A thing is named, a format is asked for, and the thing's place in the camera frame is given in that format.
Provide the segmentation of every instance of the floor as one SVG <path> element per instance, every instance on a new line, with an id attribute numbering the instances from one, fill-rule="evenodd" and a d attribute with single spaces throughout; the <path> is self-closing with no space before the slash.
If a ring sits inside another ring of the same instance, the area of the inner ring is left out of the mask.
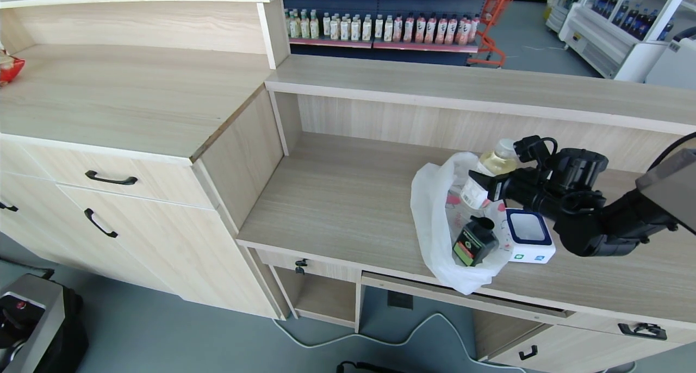
<path id="1" fill-rule="evenodd" d="M 562 43 L 544 27 L 543 10 L 543 4 L 514 2 L 492 31 L 498 45 L 509 55 L 505 68 L 596 76 L 582 59 L 562 50 Z M 343 360 L 361 360 L 409 373 L 500 371 L 468 361 L 459 340 L 440 318 L 423 326 L 406 346 L 383 346 L 353 338 L 307 350 L 294 344 L 269 319 L 187 303 L 176 296 L 55 266 L 2 234 L 0 255 L 27 264 L 54 266 L 55 281 L 75 288 L 84 297 L 82 318 L 90 348 L 79 373 L 328 373 L 335 371 Z M 0 263 L 0 284 L 8 284 L 24 272 Z M 473 355 L 471 311 L 449 304 L 415 299 L 413 311 L 388 308 L 386 294 L 369 289 L 362 332 L 387 341 L 401 341 L 411 328 L 436 311 L 454 322 Z M 352 332 L 310 319 L 290 319 L 282 325 L 311 344 Z M 696 344 L 682 346 L 639 361 L 636 372 L 691 373 L 696 362 L 694 355 Z M 629 367 L 621 366 L 612 372 Z"/>

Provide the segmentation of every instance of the robotic arm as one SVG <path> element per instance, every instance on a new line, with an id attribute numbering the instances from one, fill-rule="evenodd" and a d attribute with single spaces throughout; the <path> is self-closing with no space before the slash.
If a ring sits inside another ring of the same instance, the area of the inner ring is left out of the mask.
<path id="1" fill-rule="evenodd" d="M 545 142 L 552 142 L 552 152 Z M 537 135 L 514 145 L 521 162 L 536 160 L 537 167 L 494 177 L 471 170 L 470 178 L 488 190 L 490 200 L 512 199 L 554 220 L 563 246 L 576 255 L 623 256 L 647 244 L 652 234 L 673 232 L 677 225 L 696 234 L 695 150 L 684 148 L 652 167 L 636 179 L 635 189 L 605 206 L 602 192 L 592 190 L 607 167 L 602 154 L 579 148 L 557 151 L 554 139 Z"/>

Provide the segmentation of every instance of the bottle cap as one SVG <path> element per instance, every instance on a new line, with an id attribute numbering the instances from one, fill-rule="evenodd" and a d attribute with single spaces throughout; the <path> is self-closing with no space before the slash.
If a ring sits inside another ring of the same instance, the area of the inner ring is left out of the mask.
<path id="1" fill-rule="evenodd" d="M 495 145 L 495 155 L 500 158 L 515 158 L 517 153 L 515 153 L 515 141 L 509 138 L 502 138 Z"/>

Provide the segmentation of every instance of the white plastic bag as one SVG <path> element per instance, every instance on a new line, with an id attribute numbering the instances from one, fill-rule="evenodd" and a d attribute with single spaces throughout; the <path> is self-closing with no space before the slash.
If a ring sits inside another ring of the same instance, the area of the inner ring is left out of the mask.
<path id="1" fill-rule="evenodd" d="M 457 190 L 477 162 L 478 157 L 473 153 L 456 153 L 442 166 L 429 163 L 422 167 L 411 184 L 411 212 L 423 261 L 442 285 L 462 294 L 471 294 L 484 284 L 489 284 L 511 255 L 507 244 L 509 237 L 506 235 L 509 232 L 501 227 L 505 207 L 500 201 L 490 203 L 484 210 L 484 215 L 495 222 L 498 248 L 473 267 L 465 266 L 453 256 L 452 245 L 468 221 L 468 216 L 462 216 L 462 212 L 455 209 L 457 200 L 452 200 L 452 195 L 458 195 Z"/>

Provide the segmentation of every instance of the drawer handle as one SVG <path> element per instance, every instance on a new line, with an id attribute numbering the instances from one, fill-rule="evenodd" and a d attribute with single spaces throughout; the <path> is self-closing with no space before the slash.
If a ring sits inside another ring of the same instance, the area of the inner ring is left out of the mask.
<path id="1" fill-rule="evenodd" d="M 522 351 L 520 351 L 520 360 L 525 360 L 532 358 L 533 356 L 537 355 L 539 353 L 539 348 L 537 347 L 536 344 L 532 344 L 532 352 L 529 354 L 524 354 Z"/>
<path id="2" fill-rule="evenodd" d="M 7 204 L 0 202 L 0 210 L 10 210 L 11 212 L 17 212 L 19 209 L 17 208 L 17 206 L 8 206 Z"/>
<path id="3" fill-rule="evenodd" d="M 133 185 L 138 180 L 138 178 L 135 176 L 131 176 L 131 177 L 129 177 L 125 180 L 121 180 L 121 181 L 102 179 L 100 177 L 97 177 L 97 172 L 95 172 L 94 170 L 87 170 L 87 172 L 85 172 L 85 176 L 87 176 L 87 178 L 89 180 L 95 180 L 95 182 L 105 182 L 105 183 L 120 184 L 120 185 Z"/>
<path id="4" fill-rule="evenodd" d="M 656 324 L 640 323 L 632 331 L 629 324 L 619 323 L 619 330 L 621 330 L 621 333 L 628 336 L 667 340 L 667 331 Z"/>
<path id="5" fill-rule="evenodd" d="M 92 209 L 85 210 L 85 217 L 87 217 L 87 219 L 89 219 L 90 222 L 92 222 L 92 225 L 95 225 L 97 227 L 97 229 L 102 231 L 102 233 L 106 234 L 107 236 L 111 237 L 112 239 L 115 239 L 119 233 L 117 233 L 115 230 L 112 232 L 107 232 L 106 230 L 102 229 L 102 227 L 99 226 L 99 224 L 97 224 L 97 222 L 94 221 L 94 218 L 92 217 L 93 215 L 94 215 L 94 210 L 92 210 Z"/>

